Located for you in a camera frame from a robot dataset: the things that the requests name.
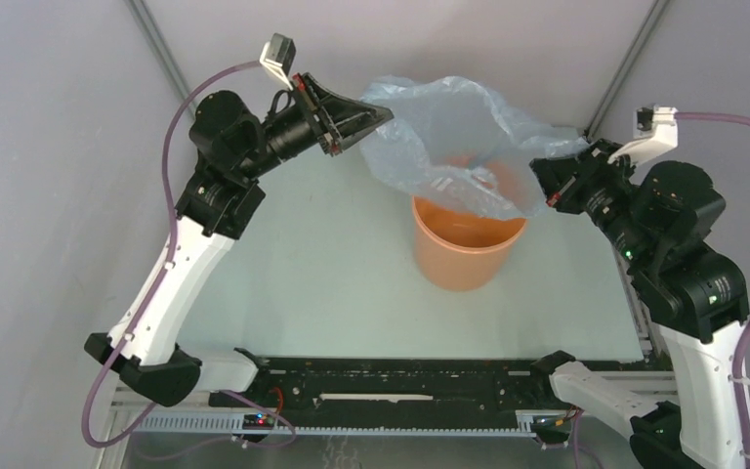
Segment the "blue plastic trash bag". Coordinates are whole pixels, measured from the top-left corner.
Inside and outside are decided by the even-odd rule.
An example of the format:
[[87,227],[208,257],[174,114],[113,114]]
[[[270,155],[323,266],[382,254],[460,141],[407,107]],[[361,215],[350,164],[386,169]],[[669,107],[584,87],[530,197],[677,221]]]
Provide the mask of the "blue plastic trash bag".
[[394,115],[360,144],[375,179],[482,218],[537,215],[546,197],[530,162],[574,156],[589,146],[575,129],[541,122],[465,77],[430,83],[379,77],[362,99]]

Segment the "orange trash bin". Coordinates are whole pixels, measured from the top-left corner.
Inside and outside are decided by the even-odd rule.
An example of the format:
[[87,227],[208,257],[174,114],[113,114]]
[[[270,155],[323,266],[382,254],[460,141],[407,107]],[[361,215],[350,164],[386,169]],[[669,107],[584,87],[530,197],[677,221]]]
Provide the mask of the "orange trash bin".
[[450,291],[489,283],[525,233],[527,220],[496,220],[442,208],[423,196],[411,198],[413,254],[421,274]]

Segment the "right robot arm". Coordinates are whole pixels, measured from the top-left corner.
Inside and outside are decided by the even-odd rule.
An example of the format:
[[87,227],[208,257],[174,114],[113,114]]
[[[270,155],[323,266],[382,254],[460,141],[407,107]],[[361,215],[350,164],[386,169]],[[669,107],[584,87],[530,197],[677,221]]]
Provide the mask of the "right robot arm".
[[726,203],[711,178],[679,161],[653,165],[640,184],[626,157],[592,151],[531,162],[550,207],[586,214],[628,265],[665,342],[678,401],[618,396],[581,362],[553,356],[528,383],[532,401],[576,405],[625,437],[645,468],[750,468],[750,425],[734,394],[734,352],[750,325],[742,271],[705,241]]

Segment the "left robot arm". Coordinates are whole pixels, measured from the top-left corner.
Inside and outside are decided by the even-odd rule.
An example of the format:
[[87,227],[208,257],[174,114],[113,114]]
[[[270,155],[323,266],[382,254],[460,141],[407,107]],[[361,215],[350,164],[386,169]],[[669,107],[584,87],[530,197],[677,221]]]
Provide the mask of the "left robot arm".
[[251,356],[225,360],[218,373],[214,362],[181,349],[188,311],[265,199],[263,175],[312,147],[338,155],[393,118],[388,108],[335,94],[307,73],[280,96],[286,106],[272,106],[265,118],[229,90],[199,103],[189,130],[197,161],[180,197],[168,203],[163,252],[120,323],[86,340],[91,357],[155,404],[177,405],[201,384],[230,390],[246,406],[266,401],[270,382]]

